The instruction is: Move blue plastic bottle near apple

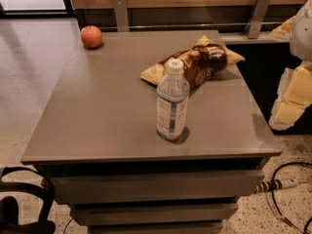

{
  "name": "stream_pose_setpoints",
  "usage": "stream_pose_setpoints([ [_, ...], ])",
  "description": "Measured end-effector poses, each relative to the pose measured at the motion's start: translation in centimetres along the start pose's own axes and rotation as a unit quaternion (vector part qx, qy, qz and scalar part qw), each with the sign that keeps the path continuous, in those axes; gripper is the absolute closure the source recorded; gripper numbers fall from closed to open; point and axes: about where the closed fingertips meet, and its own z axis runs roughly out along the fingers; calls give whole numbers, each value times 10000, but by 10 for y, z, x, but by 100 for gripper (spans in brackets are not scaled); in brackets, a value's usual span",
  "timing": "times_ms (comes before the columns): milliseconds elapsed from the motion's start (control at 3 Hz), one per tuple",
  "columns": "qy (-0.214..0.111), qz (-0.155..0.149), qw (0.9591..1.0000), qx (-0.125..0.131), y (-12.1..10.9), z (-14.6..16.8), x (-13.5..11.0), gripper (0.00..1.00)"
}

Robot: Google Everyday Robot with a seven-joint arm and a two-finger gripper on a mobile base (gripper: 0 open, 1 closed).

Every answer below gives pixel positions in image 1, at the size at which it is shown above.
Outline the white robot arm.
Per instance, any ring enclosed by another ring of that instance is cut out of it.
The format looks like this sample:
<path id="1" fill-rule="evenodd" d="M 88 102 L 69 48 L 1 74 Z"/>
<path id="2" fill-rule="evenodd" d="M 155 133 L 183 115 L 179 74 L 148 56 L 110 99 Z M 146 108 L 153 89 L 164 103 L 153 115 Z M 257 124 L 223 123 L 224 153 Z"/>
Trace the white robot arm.
<path id="1" fill-rule="evenodd" d="M 286 68 L 281 76 L 269 118 L 270 127 L 277 131 L 292 127 L 312 104 L 312 0 L 294 17 L 290 51 L 302 63 L 295 69 Z"/>

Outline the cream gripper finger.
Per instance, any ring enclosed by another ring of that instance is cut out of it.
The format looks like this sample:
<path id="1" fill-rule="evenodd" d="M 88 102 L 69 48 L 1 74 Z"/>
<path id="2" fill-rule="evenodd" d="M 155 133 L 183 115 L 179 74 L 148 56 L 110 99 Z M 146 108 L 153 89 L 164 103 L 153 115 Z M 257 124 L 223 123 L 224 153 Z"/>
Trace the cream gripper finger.
<path id="1" fill-rule="evenodd" d="M 289 39 L 293 27 L 293 21 L 294 17 L 287 19 L 280 26 L 273 29 L 270 32 L 269 37 L 271 39 Z"/>
<path id="2" fill-rule="evenodd" d="M 303 61 L 296 69 L 286 68 L 277 95 L 269 125 L 273 130 L 284 131 L 293 127 L 312 104 L 312 62 Z"/>

